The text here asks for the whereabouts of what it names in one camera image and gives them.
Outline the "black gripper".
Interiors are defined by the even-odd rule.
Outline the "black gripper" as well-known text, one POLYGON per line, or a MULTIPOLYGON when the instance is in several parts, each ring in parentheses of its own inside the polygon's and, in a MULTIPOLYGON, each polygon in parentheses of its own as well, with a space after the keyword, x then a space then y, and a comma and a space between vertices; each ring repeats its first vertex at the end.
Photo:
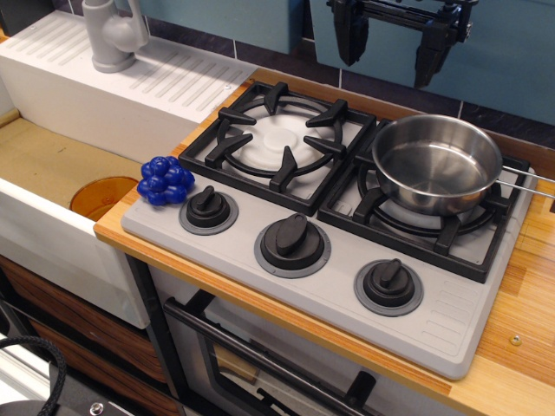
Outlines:
POLYGON ((339 56, 347 66, 358 62, 366 49, 371 19, 422 33, 416 50, 415 88, 429 85, 450 49, 470 33, 471 1, 441 1, 436 11, 407 6, 401 1, 328 1, 333 13, 339 56))

